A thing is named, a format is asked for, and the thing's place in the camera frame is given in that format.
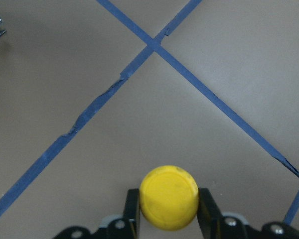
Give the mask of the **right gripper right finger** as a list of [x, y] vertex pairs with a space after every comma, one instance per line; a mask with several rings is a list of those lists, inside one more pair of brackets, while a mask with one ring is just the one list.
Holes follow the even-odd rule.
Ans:
[[216, 237], [222, 213], [207, 188], [198, 189], [197, 220], [203, 237]]

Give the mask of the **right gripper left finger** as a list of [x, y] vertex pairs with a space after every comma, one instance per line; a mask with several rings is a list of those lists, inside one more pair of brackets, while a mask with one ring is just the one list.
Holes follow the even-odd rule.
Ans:
[[128, 219], [134, 235], [139, 236], [140, 230], [140, 191], [139, 189], [129, 189], [123, 211], [123, 217]]

